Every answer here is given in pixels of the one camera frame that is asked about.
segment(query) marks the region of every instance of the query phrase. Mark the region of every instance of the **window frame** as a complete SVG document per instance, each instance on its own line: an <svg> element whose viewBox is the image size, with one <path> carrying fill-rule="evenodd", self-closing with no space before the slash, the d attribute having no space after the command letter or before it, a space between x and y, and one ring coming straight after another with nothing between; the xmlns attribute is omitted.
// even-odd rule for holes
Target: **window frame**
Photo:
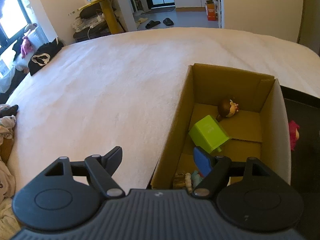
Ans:
<svg viewBox="0 0 320 240"><path fill-rule="evenodd" d="M17 0L20 6L20 9L26 19L26 22L28 24L31 23L31 20L27 14L27 11L22 3L22 0ZM10 39L8 38L8 36L5 34L5 31L3 30L1 24L0 24L0 44L1 44L1 48L0 48L0 55L7 49L9 48L18 38L20 38L21 36L23 36L24 34L24 28L23 27L21 30L19 30L15 35L13 35Z"/></svg>

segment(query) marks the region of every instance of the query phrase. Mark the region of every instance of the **pink toy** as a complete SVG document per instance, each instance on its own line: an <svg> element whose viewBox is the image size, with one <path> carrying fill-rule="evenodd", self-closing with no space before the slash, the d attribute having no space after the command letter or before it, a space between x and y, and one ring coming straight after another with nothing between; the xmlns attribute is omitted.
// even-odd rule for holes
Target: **pink toy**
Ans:
<svg viewBox="0 0 320 240"><path fill-rule="evenodd" d="M28 53L33 51L33 48L27 36L24 36L22 39L23 42L21 45L21 57L25 58Z"/></svg>
<svg viewBox="0 0 320 240"><path fill-rule="evenodd" d="M294 120L289 122L290 148L292 151L294 151L294 147L300 136L298 132L299 128L300 126Z"/></svg>

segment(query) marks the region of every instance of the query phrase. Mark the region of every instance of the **floor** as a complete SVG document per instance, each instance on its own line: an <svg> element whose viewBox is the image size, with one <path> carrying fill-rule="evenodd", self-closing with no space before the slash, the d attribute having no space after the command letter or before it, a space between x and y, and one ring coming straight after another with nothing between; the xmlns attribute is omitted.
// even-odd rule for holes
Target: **floor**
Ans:
<svg viewBox="0 0 320 240"><path fill-rule="evenodd" d="M208 21L207 15L205 12L161 12L154 14L141 14L134 17L135 21L139 18L148 18L148 20L139 25L138 31L146 30L146 24L150 21L160 21L161 23L152 29L164 29L164 28L173 28L173 27L205 27L205 28L218 28L218 22ZM165 18L170 18L174 25L167 27L163 20Z"/></svg>

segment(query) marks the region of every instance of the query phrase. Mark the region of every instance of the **window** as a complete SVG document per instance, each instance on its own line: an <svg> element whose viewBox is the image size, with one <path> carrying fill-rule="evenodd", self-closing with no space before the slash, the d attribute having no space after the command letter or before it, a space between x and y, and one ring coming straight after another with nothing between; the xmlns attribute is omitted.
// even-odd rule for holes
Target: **window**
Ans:
<svg viewBox="0 0 320 240"><path fill-rule="evenodd" d="M21 0L5 0L0 19L0 55L24 34L31 23Z"/></svg>
<svg viewBox="0 0 320 240"><path fill-rule="evenodd" d="M0 78L12 68L10 63L15 55L12 47L29 23L30 18L21 0L4 1L0 19Z"/></svg>

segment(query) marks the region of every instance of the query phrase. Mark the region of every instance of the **black mat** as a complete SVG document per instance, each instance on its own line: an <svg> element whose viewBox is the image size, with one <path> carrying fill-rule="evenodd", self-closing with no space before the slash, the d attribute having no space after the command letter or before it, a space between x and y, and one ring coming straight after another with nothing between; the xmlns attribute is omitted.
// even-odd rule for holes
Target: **black mat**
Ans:
<svg viewBox="0 0 320 240"><path fill-rule="evenodd" d="M175 9L175 6L162 7L162 8L153 8L153 9L151 9L151 11L146 12L144 14L160 13L160 12L172 12L174 9Z"/></svg>
<svg viewBox="0 0 320 240"><path fill-rule="evenodd" d="M320 239L320 99L282 87L288 120L299 126L291 152L291 186L302 196L304 212L297 230L306 239Z"/></svg>

